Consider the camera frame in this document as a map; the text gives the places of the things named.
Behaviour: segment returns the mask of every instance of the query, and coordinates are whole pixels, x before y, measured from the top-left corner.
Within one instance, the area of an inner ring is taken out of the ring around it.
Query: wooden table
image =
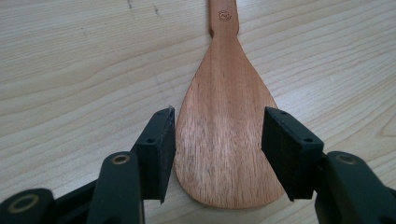
[[[396,188],[396,2],[238,3],[239,40],[273,94],[324,140]],[[206,0],[0,2],[0,200],[56,198],[129,150],[151,115],[177,113],[211,41]],[[147,223],[316,223],[312,201],[220,210],[170,179]]]

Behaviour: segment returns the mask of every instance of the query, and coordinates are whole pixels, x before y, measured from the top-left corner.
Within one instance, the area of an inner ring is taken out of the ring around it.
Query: black clamp
[[[320,223],[396,223],[396,193],[359,157],[333,151],[285,111],[265,108],[262,151],[289,199],[311,199]]]
[[[144,223],[143,200],[163,203],[175,153],[169,107],[152,116],[131,151],[104,160],[97,180],[57,200],[48,189],[20,192],[0,204],[0,223]]]

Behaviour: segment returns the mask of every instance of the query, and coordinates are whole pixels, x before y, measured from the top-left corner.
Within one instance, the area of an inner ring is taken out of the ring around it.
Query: engraved emblem
[[[219,19],[221,21],[229,21],[231,18],[231,14],[230,12],[226,11],[226,10],[222,10],[219,12]]]

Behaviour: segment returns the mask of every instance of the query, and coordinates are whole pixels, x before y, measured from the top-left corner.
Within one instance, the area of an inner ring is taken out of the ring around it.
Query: light wood surface
[[[284,192],[261,150],[263,110],[276,103],[236,37],[236,1],[210,0],[209,11],[213,40],[177,120],[177,178],[203,204],[264,206]]]
[[[276,104],[396,189],[396,1],[237,1],[238,39]],[[0,200],[59,197],[177,112],[212,38],[206,0],[0,1]],[[148,223],[317,223],[313,200],[196,202],[171,175]]]

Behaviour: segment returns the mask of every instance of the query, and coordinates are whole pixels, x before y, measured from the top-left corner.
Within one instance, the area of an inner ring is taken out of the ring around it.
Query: spatula handle
[[[239,31],[236,0],[209,0],[210,34],[212,37],[234,37]]]

